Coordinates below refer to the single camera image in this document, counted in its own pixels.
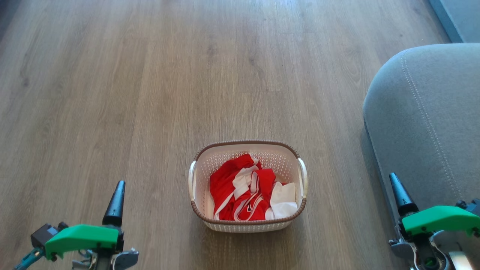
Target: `wood grain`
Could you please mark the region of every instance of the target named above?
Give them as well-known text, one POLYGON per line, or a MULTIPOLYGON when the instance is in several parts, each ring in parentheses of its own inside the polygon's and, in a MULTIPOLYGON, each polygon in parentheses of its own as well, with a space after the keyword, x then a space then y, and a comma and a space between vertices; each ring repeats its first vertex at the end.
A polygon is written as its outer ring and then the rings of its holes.
POLYGON ((0 269, 46 222, 100 224, 122 179, 135 269, 405 269, 362 103, 397 52, 449 42, 427 0, 3 0, 0 17, 0 269), (196 151, 233 139, 305 160, 288 228, 217 233, 192 212, 196 151))

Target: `red and white garment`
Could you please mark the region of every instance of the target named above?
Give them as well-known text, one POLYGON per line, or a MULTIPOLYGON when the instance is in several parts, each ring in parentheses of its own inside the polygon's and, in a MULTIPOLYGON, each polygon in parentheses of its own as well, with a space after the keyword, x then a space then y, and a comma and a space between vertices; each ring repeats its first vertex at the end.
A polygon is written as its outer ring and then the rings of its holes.
POLYGON ((214 220, 271 220, 294 214, 295 185, 275 179, 272 169, 262 169, 249 154, 225 162, 210 176, 214 220))

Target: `white cloth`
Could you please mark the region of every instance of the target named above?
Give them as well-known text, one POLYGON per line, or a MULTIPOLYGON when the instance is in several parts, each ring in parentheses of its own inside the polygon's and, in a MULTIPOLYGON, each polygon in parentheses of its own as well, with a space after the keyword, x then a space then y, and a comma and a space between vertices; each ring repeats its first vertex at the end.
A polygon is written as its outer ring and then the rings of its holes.
POLYGON ((277 220, 289 217, 297 211, 295 202, 295 184, 289 183, 282 185, 276 182, 272 197, 270 198, 270 208, 265 213, 266 220, 277 220))

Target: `stitching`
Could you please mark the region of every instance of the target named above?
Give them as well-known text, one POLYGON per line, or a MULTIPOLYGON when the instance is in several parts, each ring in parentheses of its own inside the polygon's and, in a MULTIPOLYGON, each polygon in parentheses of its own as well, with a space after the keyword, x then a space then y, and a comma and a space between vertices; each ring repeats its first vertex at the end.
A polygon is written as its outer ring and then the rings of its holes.
POLYGON ((420 97, 420 93, 419 93, 415 83, 413 82, 412 75, 410 74, 410 70, 408 69, 407 59, 405 57, 407 52, 408 52, 408 50, 406 50, 402 54, 402 57, 401 57, 401 64, 402 64, 403 73, 405 75, 405 78, 407 79, 408 85, 410 86, 410 90, 413 94, 413 97, 415 98, 415 101, 416 101, 417 106, 420 110, 420 113, 422 114, 422 118, 425 121, 425 125, 427 127, 428 133, 430 134, 430 138, 432 139, 433 145, 435 146, 435 149, 436 149, 437 154, 438 154, 438 158, 440 160, 440 163, 442 164, 442 168, 445 172, 445 175, 446 175, 447 180, 450 184, 450 187, 452 188, 454 196, 457 197, 457 198, 461 198, 462 194, 460 192, 460 189, 458 188, 456 180, 453 177, 453 173, 452 173, 452 169, 450 167, 450 164, 448 163, 448 160, 446 158, 446 155, 444 153, 442 145, 440 144, 440 141, 438 139, 437 133, 435 132, 435 129, 433 128, 430 117, 428 116, 427 110, 425 109, 425 105, 423 104, 423 101, 420 97))

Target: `laundry basket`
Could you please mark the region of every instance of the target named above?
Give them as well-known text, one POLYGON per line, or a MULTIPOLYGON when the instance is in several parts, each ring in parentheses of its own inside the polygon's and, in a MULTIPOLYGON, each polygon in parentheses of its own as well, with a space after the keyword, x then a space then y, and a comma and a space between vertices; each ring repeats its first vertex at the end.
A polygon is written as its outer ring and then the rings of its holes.
POLYGON ((301 214, 307 203, 307 170, 298 153, 290 146, 275 141, 230 141, 211 144, 198 152, 190 165, 188 188, 192 208, 210 229, 229 233, 258 233, 287 227, 301 214), (291 216, 268 221, 213 220, 214 203, 210 195, 210 176, 227 160, 250 154, 264 168, 271 168, 277 180, 295 183, 298 210, 291 216))

